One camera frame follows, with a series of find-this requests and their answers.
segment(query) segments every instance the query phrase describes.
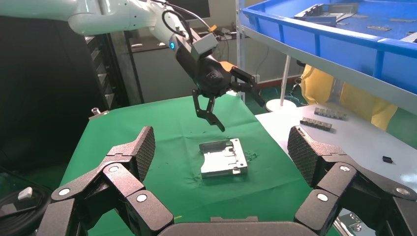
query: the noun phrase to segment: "blue bin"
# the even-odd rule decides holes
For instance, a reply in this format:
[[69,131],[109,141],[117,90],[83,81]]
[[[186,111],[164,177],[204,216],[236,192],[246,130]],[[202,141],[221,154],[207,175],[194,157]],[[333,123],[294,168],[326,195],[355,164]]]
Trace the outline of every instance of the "blue bin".
[[[315,4],[359,4],[359,15],[344,26],[329,27],[293,19]],[[417,31],[417,0],[268,0],[243,10],[243,25],[291,47],[385,81],[417,94],[417,43],[403,42],[407,32]],[[376,25],[389,31],[368,29]]]

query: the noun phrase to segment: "white robotic arm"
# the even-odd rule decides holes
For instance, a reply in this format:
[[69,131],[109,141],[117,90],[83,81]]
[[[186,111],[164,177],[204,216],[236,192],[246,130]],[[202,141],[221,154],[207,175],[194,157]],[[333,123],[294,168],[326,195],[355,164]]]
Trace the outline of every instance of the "white robotic arm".
[[[151,0],[2,0],[0,2],[0,15],[3,16],[67,21],[76,33],[82,35],[149,27],[157,39],[168,45],[173,33],[162,21],[161,16],[165,10],[173,9]],[[172,29],[186,32],[176,15],[168,13],[165,21]]]
[[[82,35],[148,27],[157,39],[170,46],[179,64],[197,86],[192,93],[197,116],[206,119],[210,125],[217,125],[221,131],[225,127],[212,111],[214,100],[228,90],[248,92],[260,106],[264,106],[265,101],[259,96],[254,77],[234,66],[224,68],[211,56],[217,46],[214,34],[200,38],[173,8],[201,20],[194,13],[165,0],[0,0],[0,15],[67,21],[76,33]],[[201,21],[209,31],[213,30]],[[232,82],[232,76],[244,83]],[[200,108],[199,95],[209,98],[205,110]]]

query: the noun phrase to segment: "metal shelf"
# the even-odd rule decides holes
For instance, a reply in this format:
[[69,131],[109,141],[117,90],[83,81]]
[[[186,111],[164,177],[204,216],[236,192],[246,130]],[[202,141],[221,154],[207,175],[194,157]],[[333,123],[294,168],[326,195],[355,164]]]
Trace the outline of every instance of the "metal shelf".
[[300,60],[303,63],[307,63],[321,71],[324,71],[327,74],[334,76],[338,80],[347,82],[357,88],[363,89],[372,95],[380,97],[417,115],[417,106],[415,105],[417,104],[417,96],[415,94],[402,88],[390,85],[384,81],[378,80],[372,76],[290,47],[264,34],[256,32],[251,28],[245,26],[241,27],[244,31],[244,34],[250,38],[253,38],[265,45],[268,45],[271,48],[285,53],[292,58]]

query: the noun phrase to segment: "green tablecloth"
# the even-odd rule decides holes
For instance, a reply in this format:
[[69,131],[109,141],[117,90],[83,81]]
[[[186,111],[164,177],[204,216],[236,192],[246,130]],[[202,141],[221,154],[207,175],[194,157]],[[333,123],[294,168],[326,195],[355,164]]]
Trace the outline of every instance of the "green tablecloth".
[[[310,192],[295,165],[238,97],[218,98],[214,113],[225,125],[224,133],[196,117],[191,97],[110,111],[88,123],[61,183],[95,168],[112,146],[131,142],[144,125],[151,125],[156,150],[144,184],[176,223],[209,221],[211,216],[292,221]],[[231,138],[240,139],[247,175],[201,179],[204,157],[199,144]],[[89,233],[132,235],[113,210]]]

